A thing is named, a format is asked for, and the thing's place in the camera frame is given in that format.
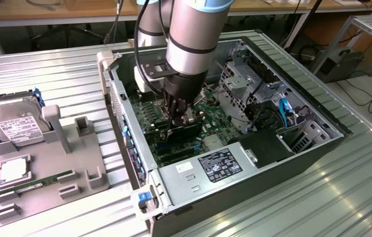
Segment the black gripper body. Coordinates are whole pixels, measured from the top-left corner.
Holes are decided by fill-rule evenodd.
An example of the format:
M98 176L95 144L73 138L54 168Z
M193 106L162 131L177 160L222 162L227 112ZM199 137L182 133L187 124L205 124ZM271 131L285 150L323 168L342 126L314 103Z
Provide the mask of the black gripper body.
M167 106L173 104L173 101L178 100L183 101L185 104L194 103L194 99L202 89L206 75L207 71L195 75L177 73L166 77L162 84L162 91Z

